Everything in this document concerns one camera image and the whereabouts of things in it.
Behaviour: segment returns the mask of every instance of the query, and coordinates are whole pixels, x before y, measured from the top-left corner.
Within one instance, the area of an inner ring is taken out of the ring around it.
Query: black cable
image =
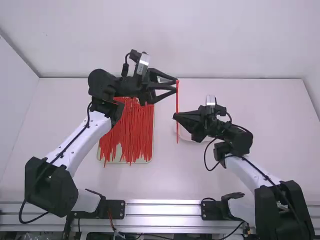
[[[235,127],[237,127],[237,128],[239,128],[239,129],[244,130],[244,131],[247,132],[247,133],[251,133],[248,129],[244,128],[243,126],[239,126],[239,125],[236,125],[236,124],[232,124],[232,125],[235,126]]]
[[[45,174],[45,172],[51,167],[51,165],[57,161],[59,158],[63,158],[64,156],[64,152],[71,146],[71,144],[87,129],[89,128],[89,124],[90,124],[90,114],[89,114],[89,111],[90,111],[90,107],[91,107],[91,102],[89,103],[88,107],[86,108],[86,115],[87,115],[87,122],[86,124],[84,125],[83,129],[68,143],[67,146],[65,146],[65,148],[51,161],[49,162],[49,164],[43,169],[43,171],[39,174],[39,176],[35,179],[35,182],[32,186],[32,189],[36,186],[36,184],[39,182],[39,180],[43,177],[43,175]],[[21,204],[21,207],[20,207],[20,210],[19,210],[19,214],[18,214],[18,217],[19,217],[19,222],[21,224],[29,224],[29,223],[32,223],[40,218],[42,218],[43,216],[47,215],[49,212],[45,212],[43,214],[41,214],[40,216],[37,216],[31,220],[28,220],[28,221],[24,221],[22,220],[22,213],[23,213],[23,210],[24,210],[24,207],[27,203],[27,198],[30,196],[30,193],[27,194],[27,197],[24,198],[22,204]]]
[[[216,169],[216,167],[219,165],[219,161],[214,165],[213,168],[209,169],[208,166],[207,166],[207,161],[206,161],[206,153],[207,153],[207,149],[208,147],[210,146],[210,144],[212,144],[215,140],[217,140],[217,138],[215,137],[211,142],[208,143],[208,145],[205,147],[205,150],[204,150],[204,154],[203,154],[203,160],[204,160],[204,166],[205,166],[205,169],[207,169],[209,172],[212,172],[213,170]],[[233,157],[233,155],[228,155],[228,156],[225,156],[224,159],[226,158],[229,158],[229,157]]]
[[[137,236],[134,240],[138,240],[142,235],[143,233],[139,234],[139,236]]]
[[[173,238],[170,238],[170,237],[160,236],[160,235],[155,235],[155,234],[150,234],[150,233],[144,233],[142,235],[143,236],[151,236],[151,237],[161,238],[161,239],[167,239],[167,240],[174,240]]]
[[[203,154],[203,160],[204,160],[204,166],[205,166],[205,169],[209,172],[213,171],[219,164],[219,162],[214,165],[213,168],[209,169],[208,166],[207,166],[207,161],[206,161],[206,153],[207,153],[207,150],[208,150],[208,147],[215,141],[217,140],[217,138],[215,137],[211,142],[208,143],[208,145],[205,147],[205,150],[204,150],[204,154]]]
[[[231,117],[231,115],[230,115],[228,112],[226,113],[226,115],[227,115],[227,116],[229,117],[229,119],[230,119],[229,122],[232,123],[232,117]]]
[[[211,200],[213,202],[216,202],[216,200],[212,197],[205,197],[204,199],[201,200],[201,203],[204,201],[204,200]]]
[[[230,232],[227,236],[224,236],[224,237],[222,237],[222,238],[219,238],[219,239],[212,239],[212,240],[224,240],[224,239],[226,239],[226,238],[228,238],[228,237],[230,237],[232,234],[234,234],[239,228],[240,228],[240,226],[242,225],[242,224],[244,224],[246,221],[242,221],[232,232]]]
[[[129,55],[130,55],[130,52],[127,53],[127,54],[125,55],[125,57],[124,57],[124,61],[125,61],[126,64],[128,64],[128,57],[129,57]]]

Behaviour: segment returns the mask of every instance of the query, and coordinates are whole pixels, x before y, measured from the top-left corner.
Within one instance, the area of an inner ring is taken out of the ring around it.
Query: single red stick
[[[175,112],[179,112],[179,80],[176,80]],[[179,143],[179,123],[176,122],[176,143]]]

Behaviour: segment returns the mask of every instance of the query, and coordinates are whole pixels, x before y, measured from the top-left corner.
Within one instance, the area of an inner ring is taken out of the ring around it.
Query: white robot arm
[[[229,116],[230,120],[224,122],[217,116]],[[244,197],[241,192],[222,196],[221,201],[203,200],[201,216],[204,221],[222,218],[254,222],[261,240],[313,239],[315,231],[300,186],[293,180],[282,181],[246,158],[253,134],[233,124],[227,108],[218,105],[214,96],[208,95],[206,105],[201,105],[198,110],[175,113],[173,119],[191,134],[195,142],[202,142],[206,136],[213,138],[208,146],[217,139],[222,140],[214,144],[215,167],[221,164],[231,170],[254,196],[254,210],[239,204]],[[205,166],[208,171],[215,169]]]
[[[127,57],[136,63],[133,76],[127,76]],[[92,100],[87,107],[87,118],[54,151],[43,159],[32,157],[25,165],[25,199],[19,211],[19,221],[22,224],[31,223],[47,213],[69,217],[73,212],[79,218],[108,219],[109,214],[113,213],[112,209],[117,209],[117,213],[112,215],[113,219],[124,218],[125,201],[107,200],[105,196],[92,190],[77,189],[73,176],[92,147],[121,118],[124,104],[115,101],[114,97],[135,97],[144,106],[155,104],[177,92],[172,86],[177,79],[155,68],[148,68],[149,59],[145,52],[131,50],[125,57],[121,77],[115,77],[102,69],[90,73],[88,93]],[[156,90],[167,92],[156,95]],[[24,221],[22,213],[26,202],[47,212]]]

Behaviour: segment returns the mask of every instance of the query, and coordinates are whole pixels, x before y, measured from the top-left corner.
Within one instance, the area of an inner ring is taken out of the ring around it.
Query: white wall
[[[38,82],[38,76],[0,36],[0,179]]]
[[[3,0],[0,28],[42,77],[119,74],[131,48],[177,77],[303,78],[320,114],[319,0]]]

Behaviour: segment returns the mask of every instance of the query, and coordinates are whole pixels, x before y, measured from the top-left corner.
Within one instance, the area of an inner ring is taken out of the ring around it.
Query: white tabletop
[[[308,201],[320,201],[320,123],[302,80],[181,79],[180,111],[198,109],[207,94],[227,107],[235,124],[253,133],[252,160],[283,180],[295,180]],[[96,145],[75,174],[77,187],[125,200],[218,199],[232,192],[249,193],[228,169],[219,166],[206,171],[203,153],[207,143],[181,140],[176,144],[175,99],[168,97],[155,106],[150,163],[110,163],[103,168]],[[0,182],[1,200],[22,200],[25,163],[32,156],[44,157],[73,132],[86,117],[89,101],[84,78],[40,80]],[[212,147],[207,155],[209,167],[215,164]]]

